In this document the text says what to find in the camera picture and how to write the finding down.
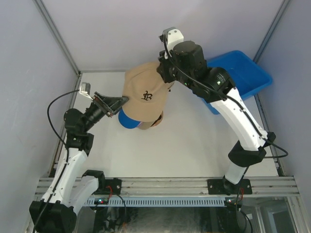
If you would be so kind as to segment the blue baseball cap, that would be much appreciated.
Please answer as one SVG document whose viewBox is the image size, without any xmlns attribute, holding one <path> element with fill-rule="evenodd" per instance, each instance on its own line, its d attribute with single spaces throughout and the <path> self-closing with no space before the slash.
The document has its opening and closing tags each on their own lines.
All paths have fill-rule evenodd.
<svg viewBox="0 0 311 233">
<path fill-rule="evenodd" d="M 137 121 L 128 117 L 123 109 L 119 111 L 118 120 L 119 123 L 126 129 L 134 129 L 141 124 L 141 121 Z"/>
</svg>

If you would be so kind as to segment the tan baseball cap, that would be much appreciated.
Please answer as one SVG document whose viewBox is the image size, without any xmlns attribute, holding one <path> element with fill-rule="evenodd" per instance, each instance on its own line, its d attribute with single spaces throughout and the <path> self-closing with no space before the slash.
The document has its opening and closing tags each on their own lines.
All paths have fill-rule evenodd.
<svg viewBox="0 0 311 233">
<path fill-rule="evenodd" d="M 140 130 L 147 130 L 149 129 L 150 127 L 154 127 L 154 126 L 157 126 L 158 123 L 156 122 L 141 122 L 137 128 L 140 129 Z"/>
<path fill-rule="evenodd" d="M 125 72 L 122 95 L 129 101 L 122 107 L 131 119 L 151 122 L 164 110 L 174 82 L 165 83 L 157 72 L 160 62 L 148 62 Z"/>
</svg>

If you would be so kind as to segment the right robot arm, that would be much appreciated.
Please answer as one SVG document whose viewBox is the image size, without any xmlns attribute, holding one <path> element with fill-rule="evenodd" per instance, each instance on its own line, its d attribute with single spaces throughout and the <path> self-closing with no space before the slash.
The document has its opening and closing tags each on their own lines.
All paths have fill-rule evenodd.
<svg viewBox="0 0 311 233">
<path fill-rule="evenodd" d="M 247 169 L 260 163 L 276 135 L 267 132 L 245 106 L 229 73 L 221 67 L 208 67 L 201 46 L 192 41 L 173 43 L 169 49 L 166 38 L 161 39 L 164 50 L 159 54 L 157 72 L 165 83 L 180 82 L 193 94 L 210 103 L 224 117 L 238 137 L 229 152 L 230 165 L 223 176 L 224 190 L 233 194 L 241 187 Z"/>
</svg>

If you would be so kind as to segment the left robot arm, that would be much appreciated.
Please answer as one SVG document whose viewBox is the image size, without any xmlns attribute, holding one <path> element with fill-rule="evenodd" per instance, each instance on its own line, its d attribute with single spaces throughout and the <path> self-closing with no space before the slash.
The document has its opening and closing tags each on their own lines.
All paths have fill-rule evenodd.
<svg viewBox="0 0 311 233">
<path fill-rule="evenodd" d="M 64 113 L 66 152 L 48 190 L 30 205 L 34 233 L 73 232 L 87 199 L 106 190 L 103 171 L 87 170 L 80 183 L 74 183 L 93 146 L 94 135 L 89 130 L 104 116 L 114 116 L 128 101 L 125 96 L 107 97 L 96 92 L 85 112 L 70 108 Z"/>
</svg>

